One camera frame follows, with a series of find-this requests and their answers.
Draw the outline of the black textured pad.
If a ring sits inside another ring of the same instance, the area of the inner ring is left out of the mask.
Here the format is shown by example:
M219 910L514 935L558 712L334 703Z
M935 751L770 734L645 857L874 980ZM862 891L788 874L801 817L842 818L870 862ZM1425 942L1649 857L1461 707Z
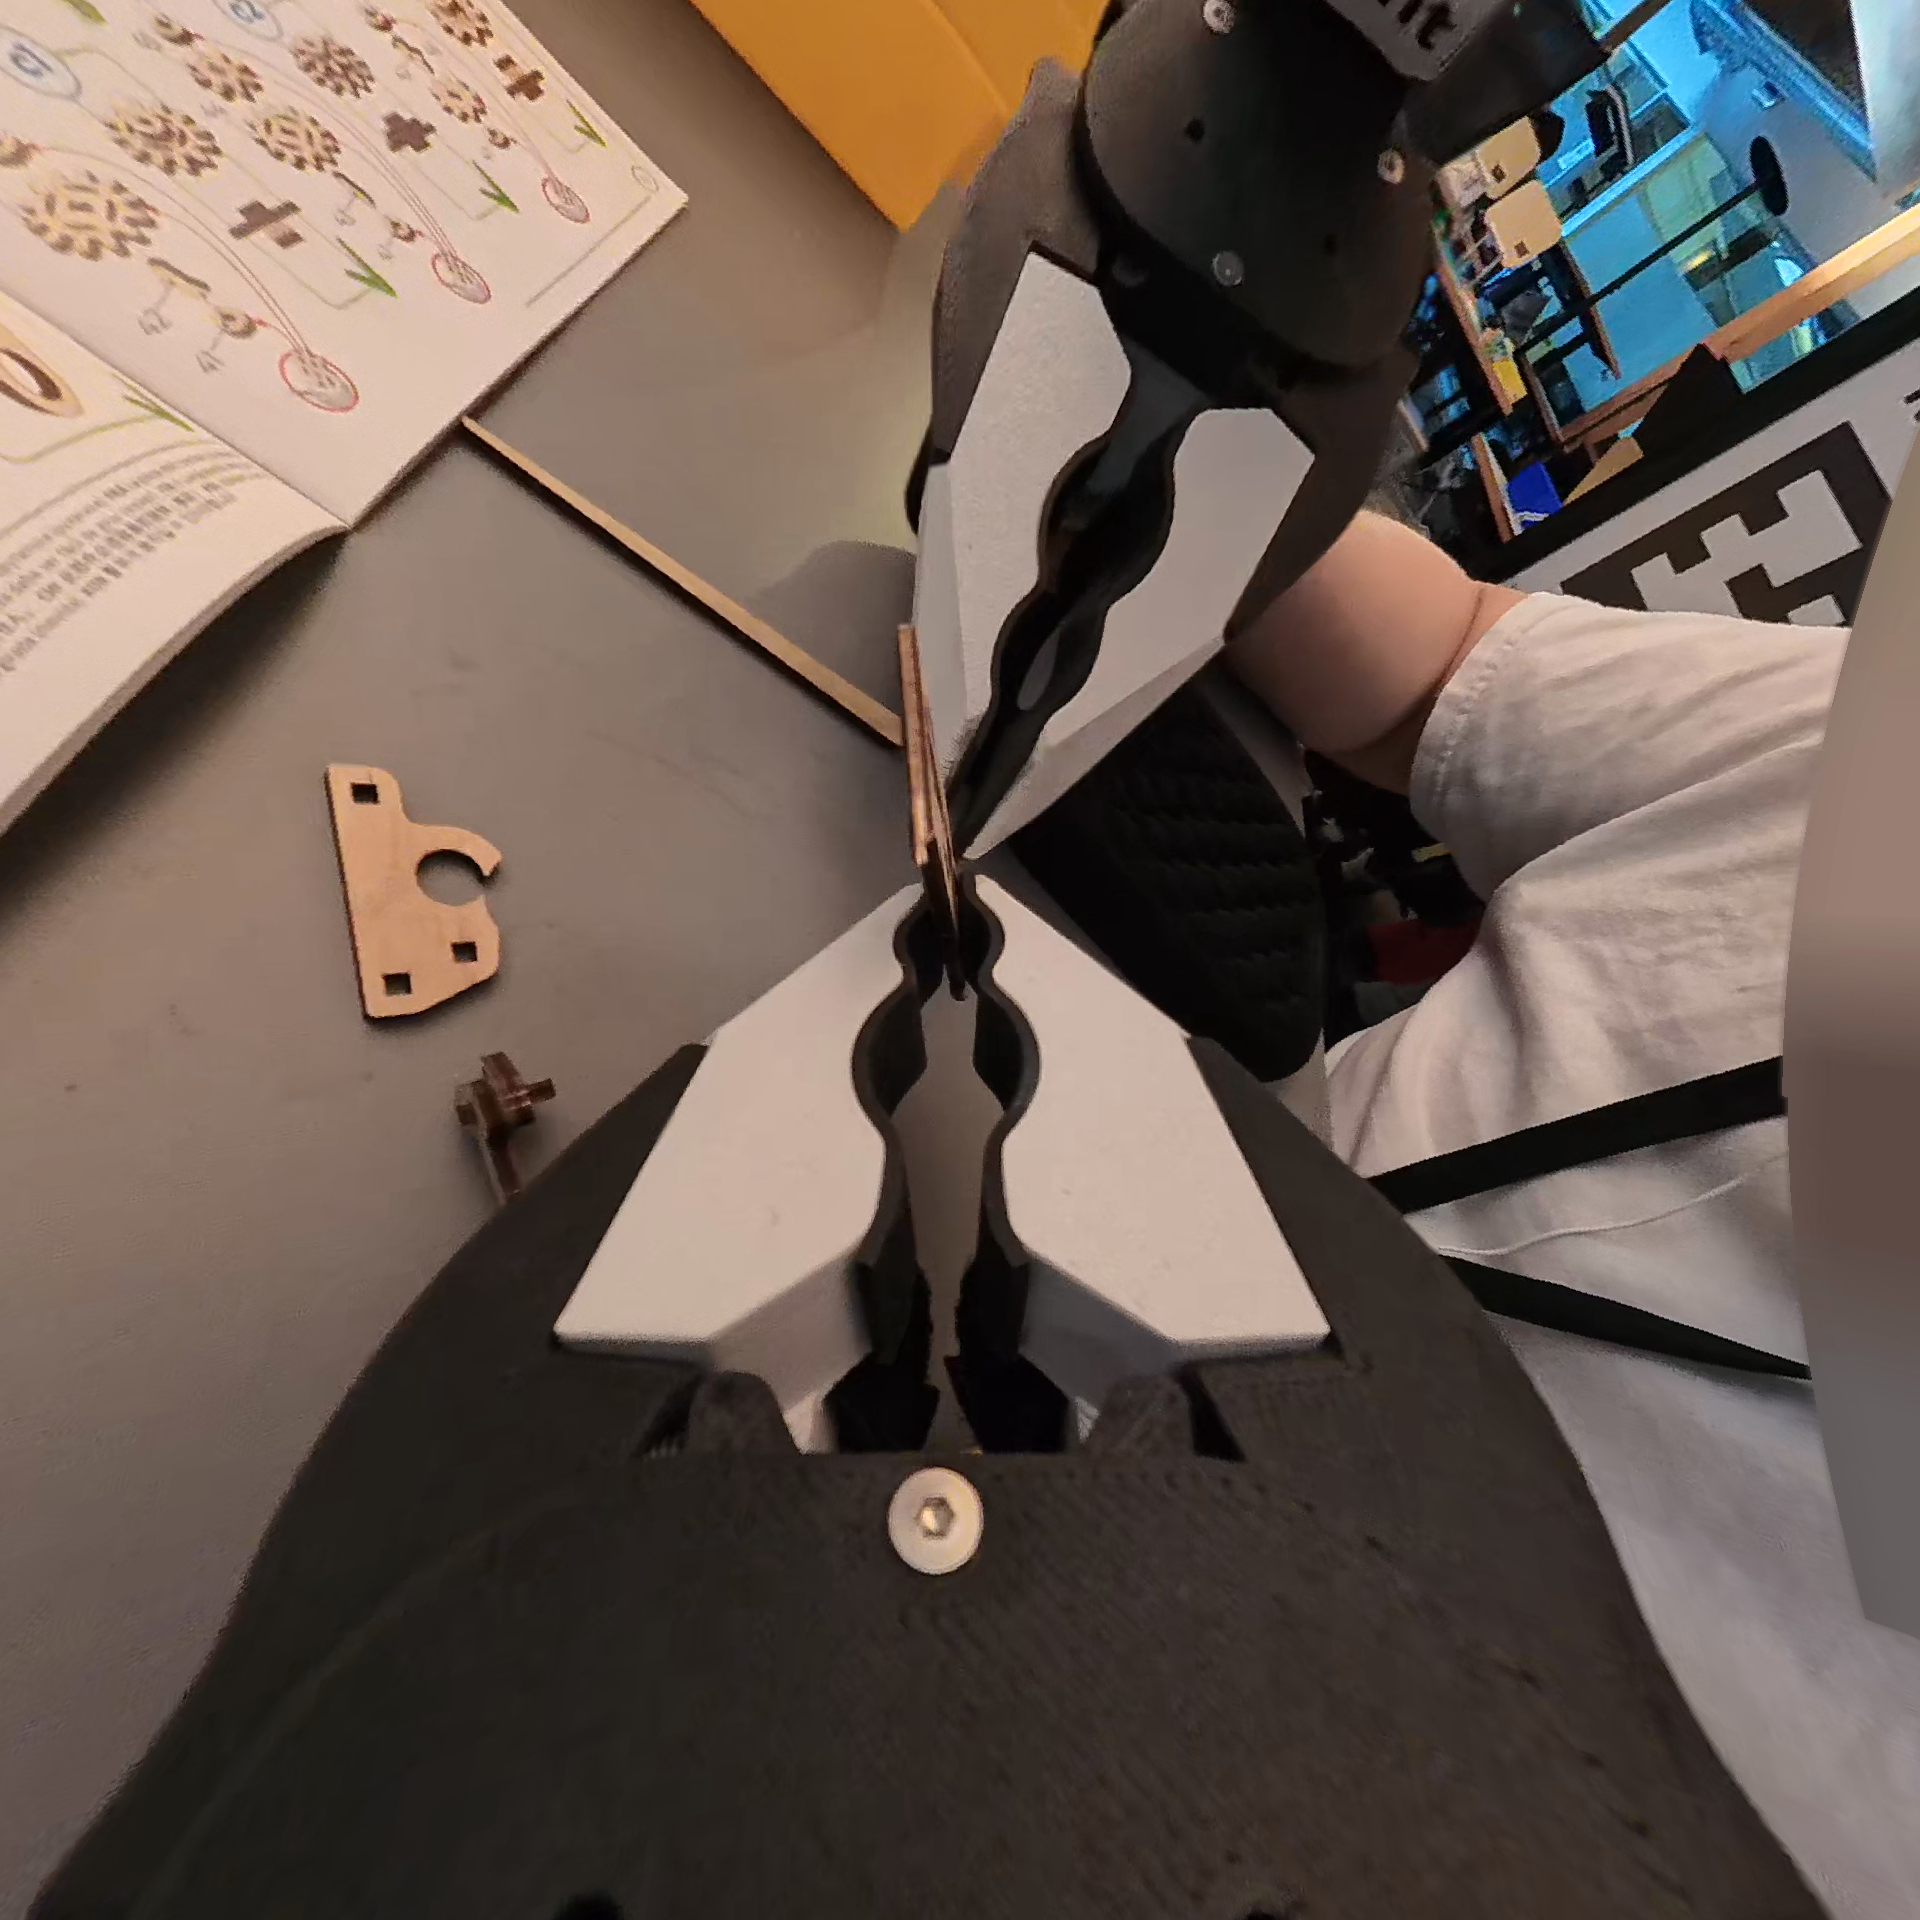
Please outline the black textured pad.
M971 857L1265 1086L1324 1042L1329 913L1297 740L1219 663Z

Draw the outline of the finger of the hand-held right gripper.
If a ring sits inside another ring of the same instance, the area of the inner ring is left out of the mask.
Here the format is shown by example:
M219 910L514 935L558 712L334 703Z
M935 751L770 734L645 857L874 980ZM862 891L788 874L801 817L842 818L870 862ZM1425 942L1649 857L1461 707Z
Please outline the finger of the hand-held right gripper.
M927 468L915 630L948 815L967 811L1006 623L1039 586L1043 523L1068 468L1116 425L1131 387L1089 280L1026 255L950 454Z
M959 830L969 857L1037 822L1221 651L1310 466L1308 444L1268 412L1211 410L1190 423L1170 466L1164 550L1105 609L1089 674L1046 718L1007 792L983 826Z

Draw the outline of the person's right forearm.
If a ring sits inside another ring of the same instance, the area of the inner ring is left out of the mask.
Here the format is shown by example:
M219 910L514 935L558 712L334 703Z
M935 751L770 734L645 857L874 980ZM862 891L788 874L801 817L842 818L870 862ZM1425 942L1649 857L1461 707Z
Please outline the person's right forearm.
M1437 697L1478 638L1522 601L1364 510L1227 642L1226 658L1308 753L1405 795Z

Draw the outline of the illustrated instruction booklet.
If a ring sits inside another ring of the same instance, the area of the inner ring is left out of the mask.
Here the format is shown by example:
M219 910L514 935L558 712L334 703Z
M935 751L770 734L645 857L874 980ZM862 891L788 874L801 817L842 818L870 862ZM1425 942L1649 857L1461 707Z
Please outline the illustrated instruction booklet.
M687 203L505 6L3 6L3 818Z

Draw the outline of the black white marker sign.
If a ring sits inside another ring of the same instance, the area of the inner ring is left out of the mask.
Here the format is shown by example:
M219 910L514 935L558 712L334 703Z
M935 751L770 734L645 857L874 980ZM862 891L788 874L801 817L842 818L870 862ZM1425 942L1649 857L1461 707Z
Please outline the black white marker sign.
M1915 390L1909 295L1484 568L1607 609L1846 626L1913 450Z

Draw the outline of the flat wooden bracket part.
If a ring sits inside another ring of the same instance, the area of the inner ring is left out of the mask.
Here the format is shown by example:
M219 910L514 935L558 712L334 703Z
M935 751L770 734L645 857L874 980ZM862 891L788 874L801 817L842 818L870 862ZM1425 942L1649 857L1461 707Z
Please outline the flat wooden bracket part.
M418 874L459 857L486 882L500 852L476 833L414 823L397 780L375 767L334 761L325 788L363 1017L418 1017L486 986L500 967L490 905L433 898Z

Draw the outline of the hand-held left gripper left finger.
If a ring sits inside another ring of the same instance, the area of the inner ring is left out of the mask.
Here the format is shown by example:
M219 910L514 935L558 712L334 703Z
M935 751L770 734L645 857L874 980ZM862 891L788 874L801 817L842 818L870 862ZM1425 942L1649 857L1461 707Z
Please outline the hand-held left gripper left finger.
M766 1380L801 1450L833 1450L828 1392L867 1359L854 1249L885 1147L852 1049L903 987L909 886L717 1027L556 1323L573 1354Z

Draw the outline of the stack of yellow plastic bins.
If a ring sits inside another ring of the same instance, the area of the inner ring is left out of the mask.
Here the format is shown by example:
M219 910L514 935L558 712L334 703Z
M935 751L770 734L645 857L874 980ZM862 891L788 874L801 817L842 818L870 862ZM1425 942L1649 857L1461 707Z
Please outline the stack of yellow plastic bins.
M899 231L965 185L1033 66L1079 74L1100 2L699 2L782 108Z

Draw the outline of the small dark wooden wheel part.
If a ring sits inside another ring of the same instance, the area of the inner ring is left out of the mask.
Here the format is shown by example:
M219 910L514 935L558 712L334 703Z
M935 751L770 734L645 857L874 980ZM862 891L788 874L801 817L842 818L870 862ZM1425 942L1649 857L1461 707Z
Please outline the small dark wooden wheel part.
M556 1092L554 1079L529 1079L500 1049L485 1054L478 1074L452 1091L452 1116L476 1146L499 1207L521 1193L517 1134L538 1120L542 1105Z

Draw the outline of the thin wooden stick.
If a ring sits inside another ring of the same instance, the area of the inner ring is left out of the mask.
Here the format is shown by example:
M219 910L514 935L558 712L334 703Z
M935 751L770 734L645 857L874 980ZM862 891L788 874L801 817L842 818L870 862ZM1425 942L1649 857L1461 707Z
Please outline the thin wooden stick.
M842 673L815 658L791 638L779 634L770 623L743 609L733 596L711 586L695 570L668 555L655 542L635 534L615 514L605 513L578 491L573 484L559 480L548 468L539 466L530 456L507 444L490 425L474 417L459 420L467 439L479 447L492 460L503 464L521 482L546 496L554 506L565 510L597 537L618 546L628 561L649 572L663 587L678 599L693 604L733 638L749 646L766 660L786 673L788 680L802 683L815 697L822 697L839 714L867 730L879 744L901 751L906 745L906 724L901 714L874 697Z

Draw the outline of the wooden model part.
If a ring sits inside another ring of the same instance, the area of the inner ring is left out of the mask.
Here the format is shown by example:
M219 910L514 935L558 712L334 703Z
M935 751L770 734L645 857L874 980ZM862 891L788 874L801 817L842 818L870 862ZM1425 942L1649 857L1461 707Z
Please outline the wooden model part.
M909 852L919 872L925 914L939 946L947 991L959 1001L969 991L963 953L963 895L945 770L931 724L921 640L911 623L903 623L897 630L897 660L903 705Z

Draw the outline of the black floor lamp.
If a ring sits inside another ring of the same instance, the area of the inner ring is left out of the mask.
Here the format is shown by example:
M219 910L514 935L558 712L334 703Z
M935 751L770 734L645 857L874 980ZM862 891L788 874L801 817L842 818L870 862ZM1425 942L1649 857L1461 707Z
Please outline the black floor lamp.
M1762 138L1726 158L1706 136L1637 167L1575 220L1565 241L1586 292L1533 354L1542 376L1571 369L1579 402L1691 353L1767 292L1761 265L1781 256L1789 190Z

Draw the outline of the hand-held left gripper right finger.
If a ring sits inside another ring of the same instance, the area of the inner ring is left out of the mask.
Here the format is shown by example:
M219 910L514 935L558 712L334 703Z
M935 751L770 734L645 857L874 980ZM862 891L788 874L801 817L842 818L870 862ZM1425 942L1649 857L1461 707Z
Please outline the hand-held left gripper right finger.
M1193 1040L979 886L979 1441L1079 1447L1108 1395L1332 1338Z

